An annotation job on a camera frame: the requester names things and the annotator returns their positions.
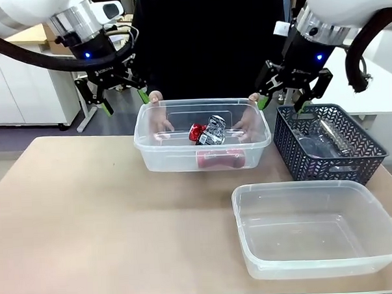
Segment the person's left hand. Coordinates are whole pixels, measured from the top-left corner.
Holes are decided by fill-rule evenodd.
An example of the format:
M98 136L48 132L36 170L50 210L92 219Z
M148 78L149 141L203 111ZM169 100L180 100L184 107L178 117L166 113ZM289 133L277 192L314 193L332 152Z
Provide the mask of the person's left hand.
M253 93L248 97L249 106L242 114L242 118L232 127L243 131L243 135L239 137L241 143L251 142L254 137L257 115L255 114L254 106L259 101L260 94Z

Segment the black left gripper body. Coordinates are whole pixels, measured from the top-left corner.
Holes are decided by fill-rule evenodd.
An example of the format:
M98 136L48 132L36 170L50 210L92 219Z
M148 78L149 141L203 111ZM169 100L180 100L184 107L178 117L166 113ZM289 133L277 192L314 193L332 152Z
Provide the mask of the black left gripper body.
M125 60L131 55L130 38L117 50L106 30L101 29L92 38L69 46L69 49L76 59L90 63L83 71L93 84L104 89L128 85L129 72Z

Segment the person's right hand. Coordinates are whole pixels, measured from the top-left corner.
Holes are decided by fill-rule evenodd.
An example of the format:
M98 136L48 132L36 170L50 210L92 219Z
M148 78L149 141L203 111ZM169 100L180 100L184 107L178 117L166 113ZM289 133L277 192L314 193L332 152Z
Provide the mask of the person's right hand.
M158 90L151 91L148 95L150 104L150 131L155 140L159 141L168 138L166 132L173 132L174 126L166 117L166 107L161 105L163 95Z

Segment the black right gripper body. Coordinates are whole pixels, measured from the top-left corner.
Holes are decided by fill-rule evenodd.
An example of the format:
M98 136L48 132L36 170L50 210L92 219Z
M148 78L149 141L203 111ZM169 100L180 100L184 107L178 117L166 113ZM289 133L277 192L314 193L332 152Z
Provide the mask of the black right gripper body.
M332 52L333 46L309 41L292 27L282 51L278 79L286 88L304 88L318 78Z

